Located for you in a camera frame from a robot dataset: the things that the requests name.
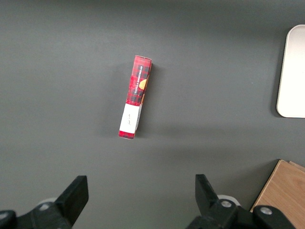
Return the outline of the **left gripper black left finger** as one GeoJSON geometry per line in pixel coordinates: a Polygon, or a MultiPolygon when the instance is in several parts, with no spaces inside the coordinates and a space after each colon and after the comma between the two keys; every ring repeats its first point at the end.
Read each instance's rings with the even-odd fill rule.
{"type": "Polygon", "coordinates": [[[14,210],[0,212],[2,229],[71,229],[89,199],[86,176],[77,176],[54,200],[46,201],[28,213],[17,216],[14,210]]]}

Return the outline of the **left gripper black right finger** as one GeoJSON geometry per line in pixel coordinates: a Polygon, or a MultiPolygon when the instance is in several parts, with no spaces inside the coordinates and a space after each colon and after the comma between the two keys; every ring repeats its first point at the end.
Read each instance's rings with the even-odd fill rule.
{"type": "Polygon", "coordinates": [[[195,176],[195,199],[200,216],[189,229],[293,229],[294,225],[279,209],[259,205],[252,212],[228,198],[219,198],[204,174],[195,176]]]}

